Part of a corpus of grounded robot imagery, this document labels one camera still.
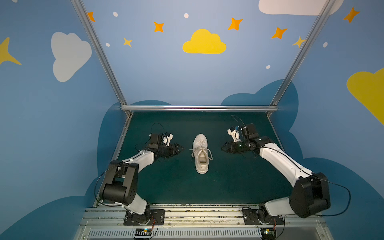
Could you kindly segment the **white sneaker shoe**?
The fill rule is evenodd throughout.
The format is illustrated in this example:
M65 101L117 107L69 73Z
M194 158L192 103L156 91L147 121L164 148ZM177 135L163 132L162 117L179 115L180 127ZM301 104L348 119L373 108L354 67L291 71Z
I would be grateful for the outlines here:
M195 137L192 146L192 157L195 159L196 170L199 174L205 174L209 169L209 161L212 153L208 149L208 141L205 135L199 134Z

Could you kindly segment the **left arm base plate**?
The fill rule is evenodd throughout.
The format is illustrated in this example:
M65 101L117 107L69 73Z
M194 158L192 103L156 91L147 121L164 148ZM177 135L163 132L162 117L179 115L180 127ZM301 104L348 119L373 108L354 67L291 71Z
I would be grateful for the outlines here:
M143 215L138 215L127 211L123 225L124 226L163 226L165 220L165 210L150 210L145 211Z

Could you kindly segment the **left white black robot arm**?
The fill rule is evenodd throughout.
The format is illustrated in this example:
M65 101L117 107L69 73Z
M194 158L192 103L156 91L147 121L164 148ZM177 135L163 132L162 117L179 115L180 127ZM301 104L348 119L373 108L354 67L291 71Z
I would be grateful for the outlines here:
M139 172L159 158L168 159L184 150L179 144L160 146L150 144L133 157L112 161L105 173L97 201L104 200L119 204L129 218L129 224L147 225L151 221L150 204L138 195Z

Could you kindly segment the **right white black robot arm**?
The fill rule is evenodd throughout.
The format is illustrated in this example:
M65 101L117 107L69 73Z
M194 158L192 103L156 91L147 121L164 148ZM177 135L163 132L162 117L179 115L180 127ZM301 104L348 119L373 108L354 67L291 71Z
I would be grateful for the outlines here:
M222 151L230 154L254 152L272 164L292 185L289 197L271 200L259 205L258 221L270 223L273 218L296 215L307 218L331 207L329 184L323 173L314 173L287 155L268 137L256 137L243 141L228 141Z

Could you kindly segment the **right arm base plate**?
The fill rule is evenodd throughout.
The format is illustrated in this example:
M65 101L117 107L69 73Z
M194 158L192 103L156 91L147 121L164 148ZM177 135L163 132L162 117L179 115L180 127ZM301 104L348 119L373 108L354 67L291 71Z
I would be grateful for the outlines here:
M281 216L270 216L264 209L241 209L245 225L283 225L284 219Z

